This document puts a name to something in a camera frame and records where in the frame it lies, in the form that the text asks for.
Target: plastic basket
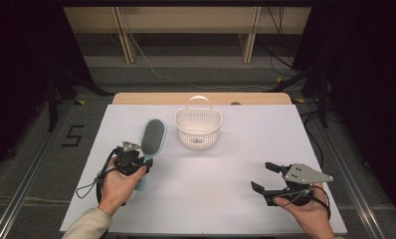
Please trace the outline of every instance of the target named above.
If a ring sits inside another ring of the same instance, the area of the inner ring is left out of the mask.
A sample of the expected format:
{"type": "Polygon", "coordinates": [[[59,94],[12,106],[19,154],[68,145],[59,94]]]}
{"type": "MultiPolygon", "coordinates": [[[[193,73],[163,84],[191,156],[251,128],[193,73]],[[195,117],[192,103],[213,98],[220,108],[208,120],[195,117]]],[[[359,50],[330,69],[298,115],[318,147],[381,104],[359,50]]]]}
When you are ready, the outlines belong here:
{"type": "Polygon", "coordinates": [[[219,138],[222,115],[213,110],[210,101],[202,96],[191,98],[186,108],[176,112],[177,134],[180,141],[192,149],[206,149],[214,145],[219,138]],[[194,100],[205,100],[209,109],[194,109],[189,105],[194,100]]]}

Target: black cable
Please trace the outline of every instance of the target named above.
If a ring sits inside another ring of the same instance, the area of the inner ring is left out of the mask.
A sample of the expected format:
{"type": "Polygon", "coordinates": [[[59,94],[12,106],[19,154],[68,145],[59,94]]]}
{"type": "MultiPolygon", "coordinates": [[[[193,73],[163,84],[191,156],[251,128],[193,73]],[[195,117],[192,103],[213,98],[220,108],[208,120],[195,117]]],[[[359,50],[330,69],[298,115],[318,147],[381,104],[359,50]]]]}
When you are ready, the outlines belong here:
{"type": "Polygon", "coordinates": [[[341,120],[332,119],[332,118],[327,118],[327,119],[330,121],[333,121],[333,122],[337,122],[337,123],[344,123],[344,119],[341,119],[341,120]]]}
{"type": "Polygon", "coordinates": [[[325,40],[325,36],[322,37],[316,44],[315,46],[312,47],[312,49],[310,49],[310,51],[306,54],[306,58],[304,60],[304,63],[308,66],[309,64],[309,59],[311,57],[314,57],[314,54],[317,53],[317,50],[319,50],[322,47],[322,44],[325,40]]]}
{"type": "MultiPolygon", "coordinates": [[[[275,17],[273,16],[271,8],[268,7],[268,9],[269,9],[270,16],[272,17],[273,23],[275,24],[275,27],[276,27],[276,30],[277,30],[276,39],[278,39],[278,37],[280,36],[281,40],[283,40],[283,43],[286,46],[287,44],[285,42],[285,38],[284,38],[284,35],[283,35],[283,13],[284,13],[284,8],[283,7],[279,8],[279,26],[278,26],[278,24],[276,22],[275,17]]],[[[292,63],[291,58],[289,56],[287,56],[287,57],[289,59],[289,62],[292,63]]]]}
{"type": "Polygon", "coordinates": [[[109,163],[110,160],[111,160],[111,157],[112,157],[115,153],[117,153],[117,148],[115,148],[115,149],[110,153],[110,155],[108,156],[108,158],[107,158],[107,160],[106,160],[106,162],[105,162],[105,164],[104,164],[104,167],[103,167],[102,170],[99,172],[99,175],[94,179],[93,183],[91,183],[91,184],[89,184],[89,185],[87,185],[87,186],[82,186],[82,187],[78,188],[78,189],[75,191],[75,193],[77,194],[77,197],[78,197],[78,198],[80,198],[80,199],[85,198],[85,197],[90,193],[90,191],[93,189],[93,187],[94,187],[95,184],[97,184],[97,185],[102,184],[102,182],[104,181],[104,175],[105,175],[106,173],[115,170],[115,168],[114,168],[114,169],[111,169],[111,170],[109,170],[109,171],[105,171],[105,169],[107,168],[108,163],[109,163]],[[82,189],[84,189],[84,188],[87,188],[87,187],[90,188],[89,191],[88,191],[84,196],[80,196],[79,191],[82,190],[82,189]]]}
{"type": "Polygon", "coordinates": [[[313,72],[313,68],[309,67],[306,68],[305,70],[303,70],[302,72],[298,72],[297,75],[291,77],[290,79],[288,79],[287,81],[283,82],[281,85],[265,91],[265,93],[279,93],[282,92],[284,89],[296,84],[297,82],[305,79],[306,77],[308,77],[311,73],[313,72]]]}
{"type": "Polygon", "coordinates": [[[270,55],[270,57],[271,57],[272,68],[273,68],[274,70],[276,70],[276,69],[275,69],[275,67],[273,66],[273,58],[276,59],[276,60],[278,60],[280,63],[284,64],[285,66],[291,68],[292,70],[297,71],[297,69],[295,69],[292,65],[290,65],[290,64],[287,63],[287,62],[285,62],[283,59],[281,59],[280,57],[278,57],[272,50],[268,49],[268,48],[265,46],[265,44],[263,43],[263,41],[260,39],[259,36],[257,36],[257,41],[260,43],[260,45],[261,45],[261,47],[263,48],[263,50],[264,50],[266,53],[268,53],[268,54],[270,55]]]}
{"type": "Polygon", "coordinates": [[[304,113],[302,115],[300,115],[300,117],[304,117],[307,116],[306,119],[303,122],[303,128],[306,131],[306,134],[310,137],[310,139],[315,143],[316,147],[318,148],[319,151],[319,167],[323,167],[324,165],[324,154],[322,152],[321,146],[319,145],[319,143],[315,140],[315,137],[312,135],[312,133],[307,129],[307,123],[310,122],[311,120],[315,119],[316,117],[318,117],[318,110],[313,111],[313,112],[308,112],[308,113],[304,113]]]}
{"type": "Polygon", "coordinates": [[[110,172],[105,171],[107,169],[108,163],[111,160],[111,157],[118,152],[118,148],[115,148],[114,150],[111,151],[111,153],[108,155],[107,160],[105,161],[104,166],[102,167],[102,170],[99,172],[99,176],[96,178],[95,182],[97,183],[97,201],[100,203],[101,202],[101,185],[104,182],[104,176],[106,173],[110,172]]]}
{"type": "Polygon", "coordinates": [[[322,207],[324,207],[325,208],[325,210],[327,211],[327,214],[328,214],[328,220],[330,219],[330,217],[331,217],[331,210],[329,209],[329,198],[328,198],[328,194],[325,192],[325,190],[324,189],[322,189],[322,187],[318,187],[318,186],[313,186],[313,187],[315,187],[315,188],[317,188],[317,189],[320,189],[324,194],[325,194],[325,197],[327,198],[327,203],[324,203],[323,201],[321,201],[321,200],[319,200],[318,198],[316,198],[316,197],[314,197],[314,196],[311,196],[311,195],[307,195],[311,200],[314,200],[314,201],[316,201],[317,203],[319,203],[322,207]]]}
{"type": "Polygon", "coordinates": [[[291,46],[284,46],[281,43],[277,42],[276,40],[273,40],[271,37],[269,37],[269,34],[264,34],[266,36],[267,41],[271,42],[272,44],[276,45],[276,46],[282,46],[284,48],[288,48],[291,51],[296,51],[297,48],[291,47],[291,46]]]}
{"type": "MultiPolygon", "coordinates": [[[[301,34],[292,34],[291,39],[294,42],[294,46],[298,46],[300,44],[301,34]]],[[[291,49],[294,50],[295,52],[297,51],[297,48],[291,47],[291,49]]]]}

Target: white table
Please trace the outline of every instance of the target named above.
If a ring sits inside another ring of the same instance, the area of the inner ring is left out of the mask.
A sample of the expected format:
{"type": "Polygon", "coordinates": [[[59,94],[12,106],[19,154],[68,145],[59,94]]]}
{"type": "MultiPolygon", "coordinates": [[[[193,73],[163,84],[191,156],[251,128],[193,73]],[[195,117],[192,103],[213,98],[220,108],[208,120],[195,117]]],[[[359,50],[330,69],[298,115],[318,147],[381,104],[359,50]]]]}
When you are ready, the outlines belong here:
{"type": "MultiPolygon", "coordinates": [[[[144,123],[167,123],[164,147],[154,157],[145,190],[135,191],[113,216],[109,232],[141,236],[283,236],[302,234],[295,219],[280,207],[268,207],[251,181],[277,190],[286,187],[280,174],[265,169],[304,163],[320,170],[297,109],[293,105],[222,106],[220,138],[210,149],[194,151],[177,138],[174,115],[185,106],[110,105],[78,187],[90,184],[108,154],[123,140],[139,142],[144,123]]],[[[331,226],[346,228],[328,186],[331,226]]],[[[61,230],[84,212],[97,207],[95,191],[84,199],[76,194],[61,230]]]]}

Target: brush handle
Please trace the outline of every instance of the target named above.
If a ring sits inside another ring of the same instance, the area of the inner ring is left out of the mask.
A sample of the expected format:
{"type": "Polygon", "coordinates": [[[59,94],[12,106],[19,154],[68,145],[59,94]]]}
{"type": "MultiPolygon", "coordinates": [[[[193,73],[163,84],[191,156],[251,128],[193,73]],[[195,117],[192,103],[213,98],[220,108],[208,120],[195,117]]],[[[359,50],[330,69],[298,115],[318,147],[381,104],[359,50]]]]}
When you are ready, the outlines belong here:
{"type": "MultiPolygon", "coordinates": [[[[151,155],[145,154],[144,155],[144,162],[148,161],[151,158],[152,158],[151,155]]],[[[147,174],[143,175],[143,177],[138,182],[138,184],[136,184],[136,187],[135,187],[136,191],[143,191],[145,189],[146,176],[147,176],[147,174]]]]}

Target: human hand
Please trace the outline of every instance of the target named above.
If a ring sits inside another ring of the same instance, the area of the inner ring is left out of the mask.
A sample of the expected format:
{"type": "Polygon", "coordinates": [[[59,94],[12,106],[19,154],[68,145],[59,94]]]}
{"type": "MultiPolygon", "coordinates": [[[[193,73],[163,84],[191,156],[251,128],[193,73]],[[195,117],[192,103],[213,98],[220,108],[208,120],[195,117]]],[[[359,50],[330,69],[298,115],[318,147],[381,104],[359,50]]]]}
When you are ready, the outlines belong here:
{"type": "MultiPolygon", "coordinates": [[[[326,197],[324,192],[316,188],[322,188],[322,183],[314,183],[313,196],[325,203],[326,197]]],[[[316,239],[334,238],[331,226],[328,221],[328,213],[323,206],[311,200],[304,206],[296,206],[287,199],[277,197],[275,203],[291,213],[297,220],[300,228],[316,239]]]]}
{"type": "MultiPolygon", "coordinates": [[[[114,165],[114,158],[108,166],[114,165]]],[[[126,176],[118,170],[113,170],[105,175],[102,185],[101,201],[99,209],[112,216],[121,204],[129,199],[138,181],[145,174],[146,166],[142,166],[136,173],[126,176]]]]}

